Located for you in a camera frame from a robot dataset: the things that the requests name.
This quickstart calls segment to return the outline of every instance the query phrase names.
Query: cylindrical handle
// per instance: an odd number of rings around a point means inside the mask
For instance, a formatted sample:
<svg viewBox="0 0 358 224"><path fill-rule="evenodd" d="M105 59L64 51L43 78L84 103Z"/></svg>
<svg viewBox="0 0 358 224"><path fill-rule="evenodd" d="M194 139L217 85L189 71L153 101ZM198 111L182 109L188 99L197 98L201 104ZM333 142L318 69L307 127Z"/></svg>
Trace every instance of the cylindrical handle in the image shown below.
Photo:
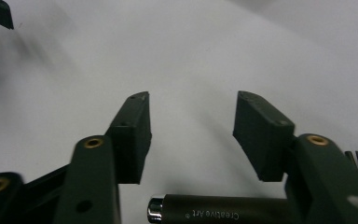
<svg viewBox="0 0 358 224"><path fill-rule="evenodd" d="M150 200L150 223L161 224L288 224L285 199L234 198L167 194Z"/></svg>

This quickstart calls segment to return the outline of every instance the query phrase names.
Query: white surface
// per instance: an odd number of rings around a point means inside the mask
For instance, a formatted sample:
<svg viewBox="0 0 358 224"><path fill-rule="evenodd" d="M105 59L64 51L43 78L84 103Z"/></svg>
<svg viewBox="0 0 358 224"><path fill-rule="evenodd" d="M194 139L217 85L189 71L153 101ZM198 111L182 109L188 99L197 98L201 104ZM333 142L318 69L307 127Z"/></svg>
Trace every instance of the white surface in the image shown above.
<svg viewBox="0 0 358 224"><path fill-rule="evenodd" d="M342 150L358 150L358 1L10 1L0 26L0 172L26 182L65 165L124 100L151 95L142 185L120 186L123 223L156 193L284 197L231 136L252 91Z"/></svg>

